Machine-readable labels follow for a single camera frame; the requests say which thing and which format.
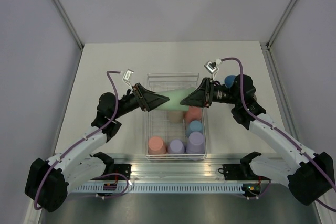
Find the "green cup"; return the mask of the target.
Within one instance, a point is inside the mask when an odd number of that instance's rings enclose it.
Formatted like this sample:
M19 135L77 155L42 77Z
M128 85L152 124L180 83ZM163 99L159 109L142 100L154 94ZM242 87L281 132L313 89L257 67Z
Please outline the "green cup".
M169 101L157 107L155 110L158 111L182 111L186 112L189 109L188 105L181 105L181 101L189 96L192 92L196 90L195 87L190 87L187 89L175 89L169 91L159 92L159 95L163 95L169 98Z

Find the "beige cup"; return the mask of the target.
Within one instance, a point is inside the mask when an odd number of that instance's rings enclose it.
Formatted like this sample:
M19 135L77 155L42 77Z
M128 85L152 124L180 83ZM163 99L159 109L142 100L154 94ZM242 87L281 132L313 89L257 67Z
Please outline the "beige cup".
M181 124L183 123L184 112L183 111L168 111L167 117L171 123Z

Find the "light blue cup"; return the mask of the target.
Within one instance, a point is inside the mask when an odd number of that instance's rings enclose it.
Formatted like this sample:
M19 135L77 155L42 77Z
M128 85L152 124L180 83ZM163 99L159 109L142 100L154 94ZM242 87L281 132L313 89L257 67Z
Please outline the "light blue cup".
M186 128L186 136L189 137L193 132L203 133L203 125L201 121L194 120L188 124Z

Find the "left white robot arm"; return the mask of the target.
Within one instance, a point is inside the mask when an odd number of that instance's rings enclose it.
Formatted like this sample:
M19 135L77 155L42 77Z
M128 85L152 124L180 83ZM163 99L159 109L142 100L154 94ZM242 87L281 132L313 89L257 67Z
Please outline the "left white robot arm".
M115 93L102 94L96 117L80 140L65 151L46 160L38 158L31 164L24 192L34 201L35 210L53 212L78 186L96 177L112 178L114 160L107 154L94 154L93 151L116 135L121 127L117 118L137 108L152 111L169 100L139 83L120 99Z

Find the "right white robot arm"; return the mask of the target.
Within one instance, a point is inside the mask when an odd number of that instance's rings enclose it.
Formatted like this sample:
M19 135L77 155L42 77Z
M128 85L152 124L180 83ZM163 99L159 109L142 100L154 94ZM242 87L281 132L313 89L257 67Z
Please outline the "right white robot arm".
M297 201L310 205L335 188L332 157L318 154L282 130L254 98L256 89L248 75L237 76L233 85L216 85L204 78L200 86L183 98L182 105L208 108L212 103L232 104L235 121L264 140L283 163L252 152L240 160L239 172L245 179L262 176L287 187Z

